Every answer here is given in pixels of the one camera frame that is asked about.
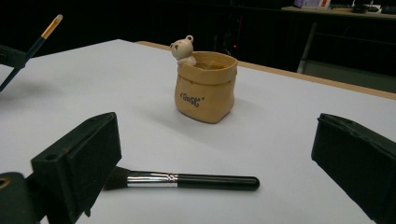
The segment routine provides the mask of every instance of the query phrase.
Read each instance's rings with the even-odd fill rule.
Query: makeup brush
[[[29,61],[35,55],[35,53],[40,49],[40,47],[44,44],[46,39],[50,36],[50,34],[55,30],[55,28],[59,25],[61,20],[64,18],[63,15],[58,15],[52,23],[47,27],[47,29],[44,31],[44,33],[37,39],[37,41],[33,44],[32,47],[29,48],[29,50],[26,53],[26,62]],[[20,72],[20,68],[14,68],[11,73],[8,75],[6,80],[4,80],[3,84],[0,86],[0,91],[2,91],[6,85],[14,78],[18,72]]]
[[[131,171],[116,166],[107,179],[104,190],[129,187],[256,190],[259,186],[260,180],[254,176],[171,174]]]

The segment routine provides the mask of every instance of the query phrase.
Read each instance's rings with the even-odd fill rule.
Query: ceramic pot
[[[233,108],[238,61],[212,51],[195,51],[196,65],[177,67],[175,102],[182,114],[217,123]]]

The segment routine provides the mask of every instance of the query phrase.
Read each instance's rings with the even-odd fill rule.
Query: wooden table edge
[[[152,43],[152,42],[148,42],[148,41],[136,41],[135,43],[144,45],[144,46],[153,47],[156,49],[170,50],[169,46]],[[305,81],[310,81],[310,82],[315,82],[315,83],[319,83],[319,84],[323,84],[323,85],[333,86],[336,88],[341,88],[344,90],[357,91],[357,92],[366,93],[366,94],[370,94],[370,95],[374,95],[374,96],[388,98],[391,100],[396,100],[396,93],[393,93],[393,92],[379,91],[379,90],[370,89],[370,88],[366,88],[366,87],[362,87],[362,86],[347,84],[344,82],[333,81],[333,80],[329,80],[329,79],[325,79],[325,78],[321,78],[321,77],[311,77],[308,75],[293,73],[293,72],[289,72],[289,71],[285,71],[285,70],[281,70],[281,69],[258,65],[255,63],[238,62],[238,65],[246,67],[246,68],[263,71],[263,72],[268,72],[268,73],[285,76],[285,77],[298,78],[298,79],[302,79]]]

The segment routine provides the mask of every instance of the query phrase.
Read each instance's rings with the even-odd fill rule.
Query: white surface
[[[0,66],[1,78],[9,71]],[[262,184],[252,192],[104,191],[78,223],[374,223],[310,153],[320,113],[396,141],[395,101],[238,67],[233,110],[206,124],[177,112],[176,78],[170,51],[121,40],[30,60],[0,93],[0,173],[28,176],[35,155],[114,111],[121,167],[255,175]]]

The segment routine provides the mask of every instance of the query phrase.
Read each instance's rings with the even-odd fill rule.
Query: black wall
[[[0,13],[0,45],[27,51],[50,22],[63,14],[63,21],[35,56],[113,39],[169,45],[193,35],[195,50],[231,53],[239,61],[295,72],[311,25],[318,21],[310,59],[393,75],[389,60],[396,56],[396,44],[392,45],[396,40],[396,20],[280,10],[292,3],[293,0],[116,0],[94,4],[77,0],[15,0]],[[340,32],[353,38],[341,38]],[[374,42],[356,39],[361,37]]]

